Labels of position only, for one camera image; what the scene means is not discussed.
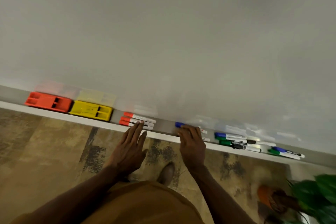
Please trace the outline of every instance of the patterned carpet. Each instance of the patterned carpet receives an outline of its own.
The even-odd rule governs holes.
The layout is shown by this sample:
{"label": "patterned carpet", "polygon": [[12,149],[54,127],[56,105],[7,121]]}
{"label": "patterned carpet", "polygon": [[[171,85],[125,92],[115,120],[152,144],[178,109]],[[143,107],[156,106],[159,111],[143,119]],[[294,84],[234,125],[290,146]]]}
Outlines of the patterned carpet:
{"label": "patterned carpet", "polygon": [[[98,173],[123,133],[0,109],[0,223],[31,212]],[[130,179],[156,180],[175,163],[170,188],[190,200],[204,223],[213,223],[179,144],[146,138],[149,151]],[[259,223],[256,190],[269,184],[288,190],[286,165],[206,150],[205,164],[220,185]]]}

